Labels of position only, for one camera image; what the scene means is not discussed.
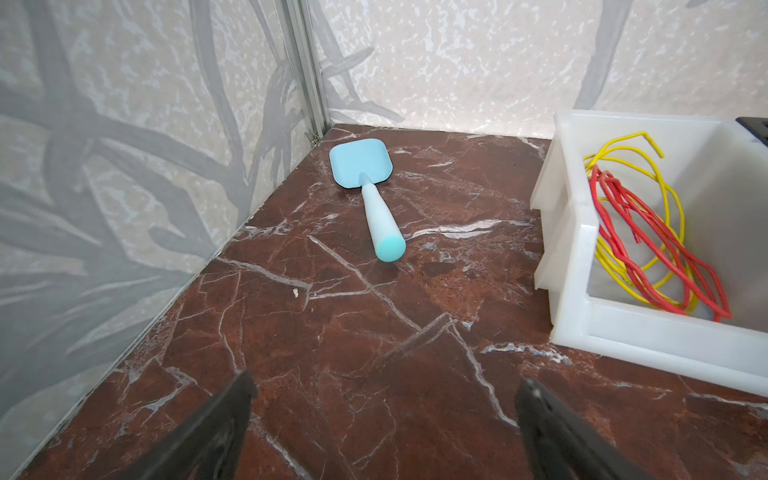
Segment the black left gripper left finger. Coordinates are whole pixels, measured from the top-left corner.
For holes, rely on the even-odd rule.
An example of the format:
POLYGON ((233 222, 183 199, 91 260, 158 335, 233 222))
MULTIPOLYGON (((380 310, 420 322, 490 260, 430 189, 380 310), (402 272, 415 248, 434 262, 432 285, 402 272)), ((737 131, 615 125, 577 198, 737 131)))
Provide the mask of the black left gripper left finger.
POLYGON ((257 387, 246 371, 188 417, 120 479, 232 479, 235 476, 257 387))

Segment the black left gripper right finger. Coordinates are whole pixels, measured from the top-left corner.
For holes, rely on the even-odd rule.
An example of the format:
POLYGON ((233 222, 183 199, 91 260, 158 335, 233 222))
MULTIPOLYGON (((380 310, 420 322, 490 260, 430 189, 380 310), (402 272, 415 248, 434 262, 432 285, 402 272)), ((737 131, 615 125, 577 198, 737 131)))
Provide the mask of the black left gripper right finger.
POLYGON ((516 392, 518 425, 536 479, 648 479, 588 422, 532 377, 516 392))

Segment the teal toy shovel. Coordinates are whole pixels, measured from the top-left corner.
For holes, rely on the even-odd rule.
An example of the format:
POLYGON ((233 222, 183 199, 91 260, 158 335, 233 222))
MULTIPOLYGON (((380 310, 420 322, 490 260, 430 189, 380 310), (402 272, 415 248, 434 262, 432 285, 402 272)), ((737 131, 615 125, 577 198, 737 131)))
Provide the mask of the teal toy shovel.
POLYGON ((376 257, 395 262, 406 251, 406 242, 377 185, 393 172, 386 145, 369 138, 334 146, 329 153, 335 182, 345 189, 360 188, 366 221, 376 257))

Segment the white plastic bin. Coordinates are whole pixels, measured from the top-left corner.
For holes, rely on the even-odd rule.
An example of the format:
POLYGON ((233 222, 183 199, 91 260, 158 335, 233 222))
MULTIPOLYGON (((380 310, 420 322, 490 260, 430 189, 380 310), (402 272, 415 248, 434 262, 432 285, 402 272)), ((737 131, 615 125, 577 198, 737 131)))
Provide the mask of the white plastic bin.
POLYGON ((544 253, 534 284, 549 296, 551 341, 756 395, 767 392, 767 140, 736 120, 568 110, 530 200, 544 253), (681 316, 624 292, 596 261, 599 217, 583 167, 607 142, 628 146, 609 170, 654 210, 655 162, 678 193, 685 246, 718 274, 732 311, 681 316))

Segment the black plastic bin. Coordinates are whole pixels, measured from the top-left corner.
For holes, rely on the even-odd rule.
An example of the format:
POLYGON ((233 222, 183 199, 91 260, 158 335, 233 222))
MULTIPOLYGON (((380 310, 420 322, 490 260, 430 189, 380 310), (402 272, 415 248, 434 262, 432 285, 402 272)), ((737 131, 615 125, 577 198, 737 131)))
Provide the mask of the black plastic bin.
POLYGON ((768 118, 738 117, 736 121, 765 146, 768 145, 768 118))

